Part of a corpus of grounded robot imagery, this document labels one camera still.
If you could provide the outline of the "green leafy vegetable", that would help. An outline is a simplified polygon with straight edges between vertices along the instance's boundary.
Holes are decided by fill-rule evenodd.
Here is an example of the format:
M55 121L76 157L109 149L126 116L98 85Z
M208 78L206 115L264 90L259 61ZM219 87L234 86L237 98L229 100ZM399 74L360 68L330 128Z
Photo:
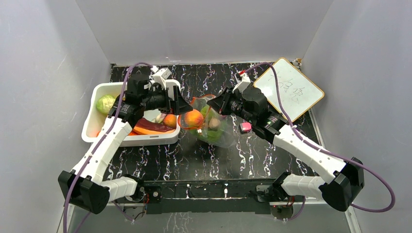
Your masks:
M218 145L223 142L224 130L219 129L217 131L207 130L198 133L196 129L189 130L189 133L195 136L197 139L206 142L208 144Z

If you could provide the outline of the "garlic bulb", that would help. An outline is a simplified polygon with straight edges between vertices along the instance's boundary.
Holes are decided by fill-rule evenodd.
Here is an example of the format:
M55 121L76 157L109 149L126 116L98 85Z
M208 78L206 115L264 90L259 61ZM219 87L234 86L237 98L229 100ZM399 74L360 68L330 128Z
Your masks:
M212 117L208 122L208 128L210 130L218 130L221 125L221 121L215 117Z

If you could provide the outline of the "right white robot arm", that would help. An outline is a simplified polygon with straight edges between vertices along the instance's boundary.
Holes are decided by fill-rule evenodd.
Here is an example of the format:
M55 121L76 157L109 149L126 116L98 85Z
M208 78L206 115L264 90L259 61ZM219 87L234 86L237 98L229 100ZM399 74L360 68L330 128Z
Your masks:
M236 115L251 123L252 131L258 137L293 154L317 173L317 176L298 176L284 172L266 190L257 191L260 199L286 201L291 196L313 197L344 212L363 189L360 160L352 165L323 153L319 146L312 148L313 142L295 133L260 89L248 87L240 92L226 88L207 104L220 115Z

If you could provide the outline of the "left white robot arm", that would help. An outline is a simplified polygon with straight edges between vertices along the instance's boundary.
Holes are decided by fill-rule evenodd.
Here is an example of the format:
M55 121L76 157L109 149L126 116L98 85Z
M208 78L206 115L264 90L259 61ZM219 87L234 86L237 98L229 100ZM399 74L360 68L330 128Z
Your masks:
M119 198L143 200L145 189L137 179L126 176L104 181L103 175L124 139L151 110L178 116L192 107L182 97L176 80L141 74L126 79L97 139L71 171L62 171L58 176L66 205L71 203L99 214L109 202Z

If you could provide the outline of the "clear zip top bag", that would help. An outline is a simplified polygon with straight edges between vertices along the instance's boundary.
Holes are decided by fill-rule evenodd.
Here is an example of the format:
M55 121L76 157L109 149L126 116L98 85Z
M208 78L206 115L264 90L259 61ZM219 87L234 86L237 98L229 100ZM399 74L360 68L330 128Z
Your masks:
M211 100L213 98L215 98L215 95L212 95L212 94L204 95L204 96L201 96L201 97L193 97L191 102L190 102L190 105L193 107L193 109L196 109L200 112L201 109L204 106L208 105L207 101ZM196 129L198 133L202 133L202 131L209 130L208 122L207 123L203 122L202 126L199 127L199 128L188 127L184 122L185 114L180 115L178 117L178 120L177 120L177 124L180 126L181 129L183 129L185 131ZM228 124L227 116L222 116L220 114L218 114L218 115L219 115L219 120L221 121L221 125L220 125L219 129L224 130L223 142L221 144L218 144L218 145L214 145L214 144L211 144L211 145L214 145L214 146L217 146L217 147L222 147L222 148L229 148L229 147L231 147L235 144L234 135L233 135L233 132L231 132L231 127Z

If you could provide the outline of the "green cabbage head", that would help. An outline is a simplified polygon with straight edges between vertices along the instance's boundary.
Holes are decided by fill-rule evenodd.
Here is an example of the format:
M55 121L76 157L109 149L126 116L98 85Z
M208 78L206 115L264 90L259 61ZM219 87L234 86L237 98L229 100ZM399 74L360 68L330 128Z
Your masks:
M213 118L219 119L219 115L209 105L204 106L200 113L204 117L204 123L211 121Z

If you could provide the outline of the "peach fruit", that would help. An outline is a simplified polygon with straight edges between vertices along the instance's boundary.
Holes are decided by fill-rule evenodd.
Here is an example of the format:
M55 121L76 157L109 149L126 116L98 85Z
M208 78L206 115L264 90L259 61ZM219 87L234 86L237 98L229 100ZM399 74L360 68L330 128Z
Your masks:
M204 121L204 116L201 112L196 109L193 109L190 112L187 112L184 116L184 122L188 127L199 128L202 126Z

